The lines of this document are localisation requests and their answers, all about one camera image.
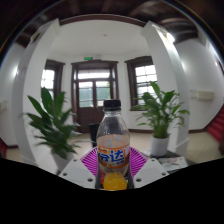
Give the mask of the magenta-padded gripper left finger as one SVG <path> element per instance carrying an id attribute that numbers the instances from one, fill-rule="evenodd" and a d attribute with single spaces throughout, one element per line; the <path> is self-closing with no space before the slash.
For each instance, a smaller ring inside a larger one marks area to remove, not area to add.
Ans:
<path id="1" fill-rule="evenodd" d="M 60 177 L 84 188 L 98 189 L 97 148 L 94 147 L 80 159 L 72 159 L 60 173 Z"/>

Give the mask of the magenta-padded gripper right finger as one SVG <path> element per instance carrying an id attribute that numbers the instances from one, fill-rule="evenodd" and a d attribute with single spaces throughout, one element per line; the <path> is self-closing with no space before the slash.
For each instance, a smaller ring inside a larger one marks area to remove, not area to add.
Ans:
<path id="1" fill-rule="evenodd" d="M 148 159 L 137 149 L 130 148 L 128 171 L 129 188 L 144 187 L 166 176 L 168 176 L 168 172 L 157 159 Z"/>

